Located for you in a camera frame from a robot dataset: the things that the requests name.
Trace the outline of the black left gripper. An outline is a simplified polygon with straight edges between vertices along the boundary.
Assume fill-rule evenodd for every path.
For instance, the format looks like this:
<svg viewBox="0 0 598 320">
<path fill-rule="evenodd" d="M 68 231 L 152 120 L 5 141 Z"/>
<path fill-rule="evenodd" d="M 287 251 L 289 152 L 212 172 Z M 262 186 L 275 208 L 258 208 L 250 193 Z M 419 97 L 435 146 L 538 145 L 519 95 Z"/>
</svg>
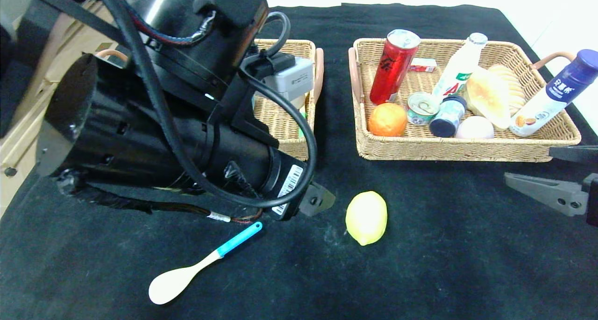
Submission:
<svg viewBox="0 0 598 320">
<path fill-rule="evenodd" d="M 271 200 L 296 192 L 306 163 L 277 148 L 221 126 L 219 132 L 219 178 L 227 192 Z M 311 182 L 299 203 L 299 211 L 315 216 L 331 208 L 336 196 L 324 186 Z"/>
</svg>

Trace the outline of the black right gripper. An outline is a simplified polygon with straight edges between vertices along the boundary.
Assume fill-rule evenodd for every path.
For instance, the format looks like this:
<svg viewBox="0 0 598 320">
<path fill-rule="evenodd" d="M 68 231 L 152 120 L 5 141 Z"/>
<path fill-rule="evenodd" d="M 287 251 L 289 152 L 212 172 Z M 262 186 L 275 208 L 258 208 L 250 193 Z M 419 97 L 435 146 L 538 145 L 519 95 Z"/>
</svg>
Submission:
<svg viewBox="0 0 598 320">
<path fill-rule="evenodd" d="M 598 162 L 597 145 L 552 146 L 549 156 L 579 164 Z M 565 180 L 504 174 L 505 184 L 567 216 L 586 214 L 590 226 L 598 226 L 598 174 L 589 174 L 581 183 Z"/>
</svg>

